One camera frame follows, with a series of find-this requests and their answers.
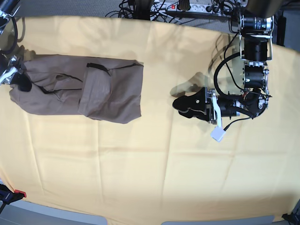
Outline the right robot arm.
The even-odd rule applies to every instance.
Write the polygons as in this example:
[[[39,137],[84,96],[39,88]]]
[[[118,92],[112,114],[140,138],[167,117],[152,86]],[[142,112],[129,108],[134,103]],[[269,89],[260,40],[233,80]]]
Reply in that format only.
[[[15,14],[20,8],[19,0],[2,0],[0,2],[0,32],[3,33],[5,27],[12,22],[14,38],[10,48],[0,51],[0,83],[7,85],[16,85],[20,91],[29,92],[32,83],[21,68],[20,60],[12,55],[17,46],[18,28]]]

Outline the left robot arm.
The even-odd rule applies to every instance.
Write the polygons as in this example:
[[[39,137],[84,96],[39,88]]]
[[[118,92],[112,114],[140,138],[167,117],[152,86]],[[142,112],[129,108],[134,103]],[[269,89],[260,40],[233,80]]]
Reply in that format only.
[[[239,38],[240,50],[224,56],[214,73],[213,89],[203,87],[191,96],[174,100],[172,106],[180,115],[217,124],[223,117],[244,114],[253,119],[266,110],[271,97],[267,62],[272,59],[274,14],[281,5],[280,0],[249,0],[245,6],[240,0],[215,0],[206,7],[207,12],[228,15],[231,23],[238,24],[235,37]],[[218,74],[237,57],[244,61],[243,85],[238,87],[241,94],[224,93],[218,84]]]

